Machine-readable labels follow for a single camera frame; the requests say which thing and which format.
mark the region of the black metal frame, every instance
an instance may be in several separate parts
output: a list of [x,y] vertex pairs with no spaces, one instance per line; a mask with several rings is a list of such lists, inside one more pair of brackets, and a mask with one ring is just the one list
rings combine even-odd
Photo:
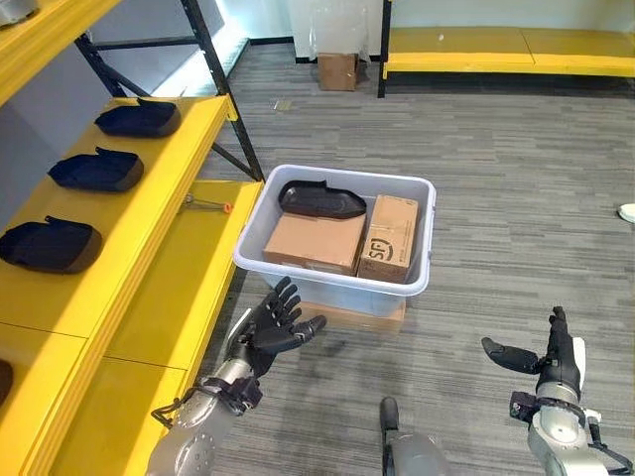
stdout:
[[101,82],[103,82],[104,86],[106,86],[110,94],[115,97],[125,97],[127,95],[123,87],[129,89],[138,96],[150,96],[150,93],[135,84],[115,68],[108,65],[103,60],[99,52],[129,50],[133,48],[197,45],[203,51],[207,67],[209,68],[211,77],[216,84],[218,94],[227,94],[233,104],[233,108],[236,112],[236,120],[232,120],[231,125],[236,137],[238,138],[238,142],[240,143],[240,147],[245,155],[248,166],[243,164],[240,160],[236,159],[233,155],[217,144],[213,144],[212,149],[254,180],[264,180],[265,176],[262,173],[262,169],[258,159],[256,158],[256,153],[254,152],[251,140],[247,134],[247,129],[245,128],[245,124],[243,123],[240,112],[238,111],[238,106],[236,105],[234,96],[229,88],[227,77],[222,70],[222,64],[220,63],[216,50],[214,49],[214,45],[211,41],[211,35],[209,34],[209,30],[207,29],[207,25],[203,19],[198,2],[196,0],[181,0],[181,3],[184,11],[186,12],[186,16],[188,17],[188,21],[190,22],[193,36],[93,43],[87,34],[83,34],[75,40],[75,44],[88,61],[88,64],[90,64],[92,69],[95,71]]
[[384,0],[381,19],[381,53],[379,55],[379,81],[377,82],[377,97],[386,97],[386,81],[384,79],[384,64],[388,61],[388,43],[390,41],[390,16],[392,0]]

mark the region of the gray carpet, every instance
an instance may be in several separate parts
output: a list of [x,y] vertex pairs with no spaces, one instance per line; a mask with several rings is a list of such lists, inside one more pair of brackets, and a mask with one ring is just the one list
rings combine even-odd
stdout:
[[[378,404],[437,440],[456,474],[541,474],[512,390],[536,379],[496,367],[490,335],[543,353],[551,307],[587,345],[582,403],[602,435],[635,457],[635,102],[622,79],[428,75],[375,98],[376,64],[355,92],[322,92],[293,46],[250,47],[231,85],[267,174],[303,164],[424,177],[438,190],[431,283],[410,299],[399,335],[328,329],[278,358],[260,406],[217,459],[225,475],[380,474]],[[273,109],[292,101],[288,111]],[[219,143],[238,152],[231,130]],[[206,178],[241,179],[217,156]],[[238,273],[202,371],[230,319],[266,286]]]

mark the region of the shelf post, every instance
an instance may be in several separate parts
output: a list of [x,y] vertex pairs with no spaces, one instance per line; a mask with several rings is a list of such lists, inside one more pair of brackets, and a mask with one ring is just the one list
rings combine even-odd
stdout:
[[88,35],[82,33],[81,36],[75,40],[75,45],[86,61],[88,61],[88,64],[90,64],[90,67],[95,71],[101,82],[103,82],[103,85],[106,86],[108,92],[110,92],[113,97],[126,97],[126,92],[119,82],[113,79],[108,71],[106,71],[106,63],[93,46]]
[[214,80],[214,84],[216,84],[218,93],[227,94],[233,104],[234,110],[236,111],[236,120],[232,121],[231,125],[236,137],[238,138],[238,142],[240,143],[240,147],[245,155],[245,159],[247,159],[249,167],[251,168],[252,174],[250,174],[250,176],[256,180],[264,180],[265,176],[262,173],[258,160],[256,159],[256,153],[251,144],[251,140],[249,139],[249,135],[247,134],[247,129],[242,121],[242,116],[240,115],[234,96],[229,88],[227,77],[222,70],[222,64],[220,63],[216,50],[214,49],[214,45],[211,41],[211,35],[209,34],[207,25],[202,17],[202,12],[200,11],[198,2],[196,0],[181,0],[181,3],[186,11],[188,20],[190,21],[191,30],[198,40],[198,46],[205,56],[207,67],[209,68],[211,77]]
[[384,8],[381,20],[381,53],[379,55],[379,79],[377,82],[377,97],[386,96],[386,78],[384,67],[388,61],[388,43],[390,42],[390,16],[392,12],[391,0],[384,0]]

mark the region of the plastic bag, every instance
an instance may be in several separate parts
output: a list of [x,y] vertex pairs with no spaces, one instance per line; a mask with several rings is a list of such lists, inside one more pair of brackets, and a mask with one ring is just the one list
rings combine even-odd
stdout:
[[310,59],[320,53],[368,55],[368,10],[365,0],[319,0],[311,8]]

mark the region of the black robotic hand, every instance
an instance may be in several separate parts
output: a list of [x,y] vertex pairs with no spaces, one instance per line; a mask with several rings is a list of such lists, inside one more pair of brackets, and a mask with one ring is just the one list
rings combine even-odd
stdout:
[[244,360],[258,379],[269,371],[277,354],[313,339],[326,325],[326,317],[318,315],[296,323],[302,314],[297,290],[289,277],[280,281],[234,332],[227,345],[226,360]]
[[481,340],[487,356],[495,363],[509,370],[524,374],[540,374],[538,385],[554,382],[567,385],[580,394],[580,374],[573,355],[573,339],[569,335],[567,317],[560,307],[554,307],[554,314],[549,317],[551,331],[547,355],[542,359],[529,350],[501,345],[489,337]]

